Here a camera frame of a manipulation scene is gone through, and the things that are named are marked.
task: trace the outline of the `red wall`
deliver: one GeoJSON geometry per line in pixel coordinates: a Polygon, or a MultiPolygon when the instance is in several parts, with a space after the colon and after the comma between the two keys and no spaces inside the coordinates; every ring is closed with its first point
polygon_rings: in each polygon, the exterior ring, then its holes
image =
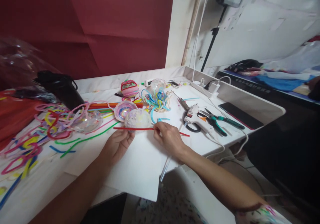
{"type": "Polygon", "coordinates": [[[165,67],[173,0],[0,0],[0,35],[74,79],[165,67]]]}

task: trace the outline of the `smartphone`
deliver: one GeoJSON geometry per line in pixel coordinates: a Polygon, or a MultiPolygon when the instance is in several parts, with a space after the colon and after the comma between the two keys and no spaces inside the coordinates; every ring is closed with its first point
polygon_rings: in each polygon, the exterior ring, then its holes
{"type": "Polygon", "coordinates": [[[229,102],[218,106],[250,130],[255,130],[263,126],[262,122],[258,121],[251,115],[245,113],[243,110],[240,110],[238,107],[229,102]]]}

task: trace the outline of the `blue cloth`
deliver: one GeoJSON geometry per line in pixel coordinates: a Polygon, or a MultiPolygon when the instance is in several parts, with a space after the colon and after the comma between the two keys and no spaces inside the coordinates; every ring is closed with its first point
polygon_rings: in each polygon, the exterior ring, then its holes
{"type": "Polygon", "coordinates": [[[252,80],[259,84],[268,85],[273,89],[281,90],[285,92],[293,91],[298,86],[301,86],[303,83],[309,81],[309,80],[297,80],[297,79],[274,79],[274,78],[269,78],[266,75],[259,75],[259,76],[253,77],[252,80]]]}

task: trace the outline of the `patterned sleeve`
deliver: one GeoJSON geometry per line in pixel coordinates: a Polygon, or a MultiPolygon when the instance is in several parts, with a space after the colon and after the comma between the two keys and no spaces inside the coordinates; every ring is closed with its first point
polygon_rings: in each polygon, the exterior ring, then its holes
{"type": "Polygon", "coordinates": [[[250,208],[252,211],[242,210],[235,213],[237,224],[290,224],[279,212],[271,206],[258,204],[250,208]]]}

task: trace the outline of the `clear plastic bag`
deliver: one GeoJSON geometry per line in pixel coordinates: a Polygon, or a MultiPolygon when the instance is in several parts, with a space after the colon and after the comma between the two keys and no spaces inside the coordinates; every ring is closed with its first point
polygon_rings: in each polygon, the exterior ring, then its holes
{"type": "Polygon", "coordinates": [[[59,100],[52,93],[33,82],[41,70],[60,73],[40,59],[37,52],[38,49],[22,40],[0,39],[0,78],[16,90],[15,97],[57,103],[59,100]]]}

